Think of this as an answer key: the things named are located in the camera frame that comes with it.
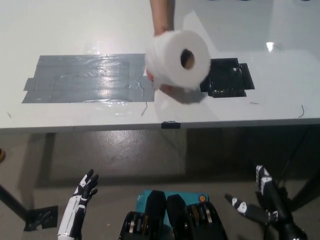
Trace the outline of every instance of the table leg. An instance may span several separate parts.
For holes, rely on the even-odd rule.
[[[56,228],[58,224],[58,206],[27,210],[3,186],[0,185],[0,201],[25,222],[24,231]]]

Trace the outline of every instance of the concrete floor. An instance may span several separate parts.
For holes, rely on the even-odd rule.
[[[256,203],[247,160],[263,163],[277,177],[305,131],[305,126],[287,126],[2,135],[7,157],[0,163],[0,184],[27,208],[59,205],[60,224],[77,184],[93,168],[100,179],[84,220],[84,240],[117,239],[144,189],[208,193],[230,240],[262,240],[262,227],[242,219],[224,194]],[[289,167],[290,196],[320,166],[319,127],[309,127],[306,136]],[[312,239],[320,238],[319,204],[320,198],[294,213]],[[58,228],[23,228],[0,202],[0,239],[57,239]],[[268,239],[278,237],[270,231]]]

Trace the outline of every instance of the robot finger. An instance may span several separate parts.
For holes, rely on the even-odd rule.
[[[89,194],[89,199],[91,199],[93,195],[97,194],[97,192],[98,192],[98,189],[93,189]]]
[[[91,178],[93,174],[94,174],[94,170],[90,169],[90,171],[88,171],[88,173],[86,174],[85,182],[88,182],[88,180]]]
[[[98,182],[97,182],[97,181],[92,181],[92,182],[89,184],[89,188],[92,190],[92,189],[94,189],[97,185],[98,185]]]
[[[98,182],[98,178],[99,178],[98,174],[94,175],[93,178],[91,178],[91,181],[90,181],[91,184],[97,183]]]

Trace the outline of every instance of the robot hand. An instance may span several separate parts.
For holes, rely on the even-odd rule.
[[[98,190],[98,175],[91,169],[81,180],[64,211],[58,231],[58,240],[81,240],[81,229],[86,215],[86,207]]]

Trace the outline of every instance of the wire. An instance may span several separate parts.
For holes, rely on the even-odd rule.
[[[269,222],[269,223],[267,223],[267,224],[265,225],[265,227],[264,227],[263,240],[267,240],[267,232],[268,232],[268,228],[269,228],[270,224],[271,224],[271,223]]]
[[[301,107],[302,107],[302,111],[303,111],[303,113],[302,113],[302,115],[301,115],[301,116],[299,116],[299,117],[298,117],[298,119],[299,119],[299,118],[301,118],[303,115],[305,115],[305,109],[304,109],[304,106],[303,106],[303,105],[301,105]]]
[[[294,148],[294,150],[293,150],[290,158],[289,158],[288,161],[286,162],[286,165],[285,165],[284,169],[282,170],[281,175],[280,175],[280,177],[279,177],[279,179],[278,179],[278,181],[277,181],[277,183],[276,183],[276,186],[277,186],[277,187],[279,187],[280,182],[281,182],[282,180],[284,180],[284,178],[285,178],[285,173],[286,173],[286,171],[287,171],[287,168],[288,168],[288,166],[290,165],[290,163],[292,162],[292,160],[295,158],[295,156],[296,156],[296,154],[297,154],[297,152],[298,152],[301,144],[304,142],[304,140],[305,140],[305,138],[306,138],[306,136],[307,136],[307,133],[308,133],[309,128],[310,128],[309,126],[306,127],[306,129],[305,129],[305,131],[304,131],[304,133],[303,133],[300,141],[298,142],[298,144],[297,144],[296,147]]]

